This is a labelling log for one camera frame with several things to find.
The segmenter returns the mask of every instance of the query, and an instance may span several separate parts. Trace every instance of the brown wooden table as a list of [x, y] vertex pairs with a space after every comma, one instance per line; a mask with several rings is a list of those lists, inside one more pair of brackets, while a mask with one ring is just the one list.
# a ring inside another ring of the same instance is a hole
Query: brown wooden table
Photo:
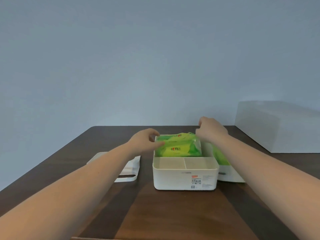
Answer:
[[[0, 192], [0, 216], [96, 153], [125, 143], [143, 126], [91, 127]], [[197, 126], [153, 126], [161, 134]], [[320, 178], [320, 154], [269, 153], [235, 126], [229, 134]], [[218, 182], [214, 191], [161, 191], [153, 186], [152, 153], [136, 181], [114, 183], [72, 239], [297, 239], [246, 184]]]

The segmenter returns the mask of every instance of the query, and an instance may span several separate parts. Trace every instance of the wall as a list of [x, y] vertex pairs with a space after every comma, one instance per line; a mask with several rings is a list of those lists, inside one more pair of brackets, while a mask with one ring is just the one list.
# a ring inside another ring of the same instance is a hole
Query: wall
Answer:
[[94, 125], [320, 109], [319, 0], [0, 0], [0, 190]]

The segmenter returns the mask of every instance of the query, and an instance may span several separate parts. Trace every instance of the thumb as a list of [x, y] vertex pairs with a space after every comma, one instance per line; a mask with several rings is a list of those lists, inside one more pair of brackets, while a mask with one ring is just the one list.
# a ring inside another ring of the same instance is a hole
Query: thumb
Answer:
[[159, 147], [164, 146], [166, 143], [164, 141], [156, 141], [156, 142], [151, 142], [151, 149], [155, 150]]

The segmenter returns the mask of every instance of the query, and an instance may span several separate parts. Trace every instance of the person's right arm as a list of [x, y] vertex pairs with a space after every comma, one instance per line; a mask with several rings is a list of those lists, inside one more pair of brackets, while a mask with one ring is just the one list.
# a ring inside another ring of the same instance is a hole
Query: person's right arm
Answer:
[[201, 117], [196, 135], [216, 145], [271, 211], [303, 240], [320, 239], [320, 180], [228, 135]]

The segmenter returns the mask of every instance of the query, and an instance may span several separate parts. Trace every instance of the person's left hand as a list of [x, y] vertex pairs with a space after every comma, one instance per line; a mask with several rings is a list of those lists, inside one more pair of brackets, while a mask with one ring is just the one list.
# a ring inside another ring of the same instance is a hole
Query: person's left hand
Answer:
[[164, 141], [155, 142], [152, 135], [159, 136], [160, 134], [155, 129], [144, 129], [134, 134], [127, 142], [135, 157], [144, 152], [153, 151], [165, 144]]

